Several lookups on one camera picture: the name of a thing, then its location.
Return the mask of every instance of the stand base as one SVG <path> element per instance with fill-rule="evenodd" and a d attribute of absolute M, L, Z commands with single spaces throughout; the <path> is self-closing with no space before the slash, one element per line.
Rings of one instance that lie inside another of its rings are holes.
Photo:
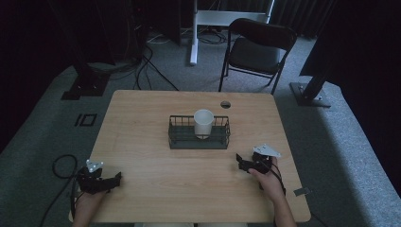
<path fill-rule="evenodd" d="M 106 89 L 107 83 L 109 82 L 109 74 L 100 74 L 94 72 L 96 75 L 95 81 L 91 86 L 81 87 L 80 77 L 78 76 L 71 86 L 70 91 L 64 92 L 61 100 L 79 100 L 81 96 L 103 96 L 104 90 Z"/>
<path fill-rule="evenodd" d="M 320 91 L 315 98 L 313 98 L 312 100 L 308 100 L 303 98 L 302 96 L 304 88 L 307 86 L 307 83 L 291 82 L 289 86 L 291 87 L 292 93 L 295 95 L 295 98 L 297 99 L 297 103 L 299 106 L 324 107 L 324 108 L 331 107 L 330 102 L 327 101 L 324 91 Z"/>

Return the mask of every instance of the gray carpet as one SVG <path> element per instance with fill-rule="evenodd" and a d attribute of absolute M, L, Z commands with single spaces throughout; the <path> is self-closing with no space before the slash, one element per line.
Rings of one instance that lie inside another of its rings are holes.
<path fill-rule="evenodd" d="M 188 40 L 183 40 L 182 46 L 164 40 L 154 42 L 160 44 L 148 44 L 153 51 L 151 62 L 180 90 L 218 89 L 225 44 L 200 43 L 198 64 L 190 66 Z M 303 186 L 313 191 L 306 196 L 309 208 L 330 227 L 401 226 L 401 200 L 340 88 L 327 82 L 323 86 L 332 104 L 330 109 L 300 107 L 296 103 L 289 83 L 310 80 L 298 76 L 313 44 L 314 41 L 299 38 L 274 95 Z M 110 67 L 99 63 L 95 66 Z M 113 74 L 104 96 L 75 101 L 61 100 L 77 76 L 75 70 L 69 67 L 54 79 L 24 126 L 1 153 L 0 226 L 39 226 L 46 208 L 66 183 L 53 174 L 53 161 L 60 155 L 73 154 L 78 158 L 78 166 L 84 165 L 113 92 L 132 89 L 135 73 Z M 264 87 L 263 82 L 233 74 L 225 79 L 223 92 L 269 93 L 270 87 Z M 139 84 L 144 90 L 174 90 L 150 66 L 144 68 Z M 80 114 L 87 114 L 89 120 L 96 114 L 94 125 L 77 124 Z M 68 158 L 57 164 L 61 175 L 69 175 L 72 168 L 73 162 Z M 71 226 L 67 218 L 69 193 L 70 186 L 49 211 L 44 226 Z M 314 217 L 299 225 L 323 226 Z"/>

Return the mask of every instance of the cup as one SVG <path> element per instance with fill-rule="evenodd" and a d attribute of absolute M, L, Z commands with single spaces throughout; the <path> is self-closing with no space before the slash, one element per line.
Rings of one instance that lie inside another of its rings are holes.
<path fill-rule="evenodd" d="M 209 137 L 212 131 L 212 123 L 215 120 L 215 116 L 209 110 L 198 110 L 194 114 L 195 120 L 195 134 L 200 139 L 206 139 Z"/>

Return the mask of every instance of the hand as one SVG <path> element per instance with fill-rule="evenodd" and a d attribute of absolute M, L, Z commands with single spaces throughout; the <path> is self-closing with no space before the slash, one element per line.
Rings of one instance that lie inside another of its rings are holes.
<path fill-rule="evenodd" d="M 265 196 L 271 201 L 276 202 L 277 200 L 284 198 L 286 195 L 283 192 L 280 181 L 273 173 L 271 173 L 274 171 L 278 176 L 280 176 L 279 170 L 277 169 L 277 159 L 271 157 L 271 161 L 273 165 L 271 165 L 271 170 L 268 173 L 262 174 L 253 168 L 250 168 L 249 172 L 260 182 Z"/>
<path fill-rule="evenodd" d="M 73 227 L 86 227 L 89 225 L 106 193 L 107 191 L 97 192 L 94 195 L 83 193 L 78 198 Z"/>

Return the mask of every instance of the chair backrest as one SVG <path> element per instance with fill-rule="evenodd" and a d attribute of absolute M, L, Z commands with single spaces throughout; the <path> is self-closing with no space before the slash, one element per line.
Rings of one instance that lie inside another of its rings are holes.
<path fill-rule="evenodd" d="M 296 32 L 289 27 L 270 25 L 246 18 L 234 20 L 229 30 L 256 44 L 274 46 L 286 51 L 289 51 L 297 40 Z"/>

